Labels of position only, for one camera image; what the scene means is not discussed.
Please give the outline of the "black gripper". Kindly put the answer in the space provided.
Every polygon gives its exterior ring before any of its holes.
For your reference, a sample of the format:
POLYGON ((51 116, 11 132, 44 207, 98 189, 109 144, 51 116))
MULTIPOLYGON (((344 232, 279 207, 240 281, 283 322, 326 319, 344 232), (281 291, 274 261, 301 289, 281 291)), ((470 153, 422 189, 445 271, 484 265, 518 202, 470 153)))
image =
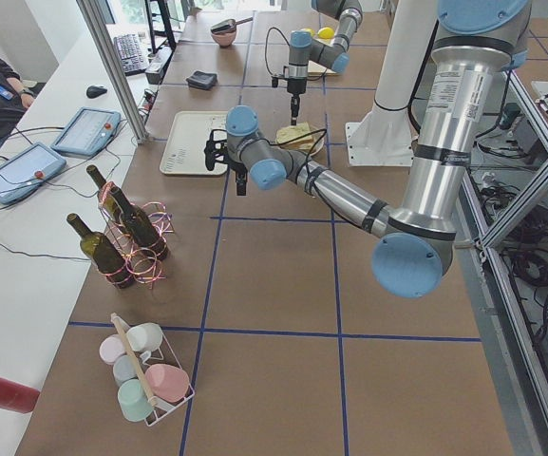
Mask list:
POLYGON ((228 160, 227 164, 235 172, 236 194, 238 196, 245 196, 247 192, 247 168, 243 163, 233 160, 228 160))
POLYGON ((291 94, 291 125, 296 125, 298 122, 298 114, 300 109, 300 96, 306 92, 306 78, 288 78, 287 92, 291 94))

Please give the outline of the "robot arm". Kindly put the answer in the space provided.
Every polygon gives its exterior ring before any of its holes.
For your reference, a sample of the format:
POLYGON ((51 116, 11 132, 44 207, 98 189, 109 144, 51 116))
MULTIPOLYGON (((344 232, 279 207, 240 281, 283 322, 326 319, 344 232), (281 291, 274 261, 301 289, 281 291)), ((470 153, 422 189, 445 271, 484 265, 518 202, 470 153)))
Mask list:
POLYGON ((291 125, 297 124, 300 96, 306 92, 309 62, 342 73, 350 57, 350 41, 363 21, 363 11, 356 0, 313 0, 312 8, 338 21, 332 38, 323 43, 305 30, 291 33, 288 64, 284 66, 283 79, 291 94, 291 125))
POLYGON ((437 70, 403 202, 391 207, 297 150, 269 144, 254 110, 232 108, 227 150, 263 190, 293 181, 341 218, 377 236, 371 268, 390 293, 435 290, 448 270, 456 230, 451 219, 484 103, 496 73, 521 65, 531 15, 527 1, 441 1, 432 45, 437 70))

